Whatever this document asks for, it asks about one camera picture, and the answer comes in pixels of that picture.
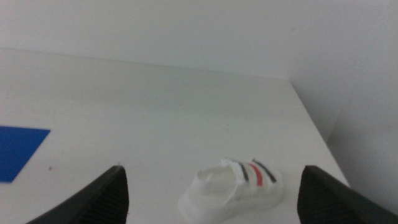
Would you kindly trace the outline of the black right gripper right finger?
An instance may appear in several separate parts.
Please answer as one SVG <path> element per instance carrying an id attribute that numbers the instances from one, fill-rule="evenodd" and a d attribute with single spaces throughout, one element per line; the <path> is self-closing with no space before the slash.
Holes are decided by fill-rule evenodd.
<path id="1" fill-rule="evenodd" d="M 317 166 L 305 166 L 297 213 L 305 224 L 389 224 L 397 215 L 355 192 Z"/>

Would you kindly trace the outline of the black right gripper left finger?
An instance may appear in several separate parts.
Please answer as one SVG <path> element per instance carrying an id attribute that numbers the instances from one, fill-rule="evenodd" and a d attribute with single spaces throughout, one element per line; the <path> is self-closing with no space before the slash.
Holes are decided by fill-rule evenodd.
<path id="1" fill-rule="evenodd" d="M 75 195 L 29 223 L 126 223 L 128 210 L 126 171 L 122 166 L 112 166 Z"/>

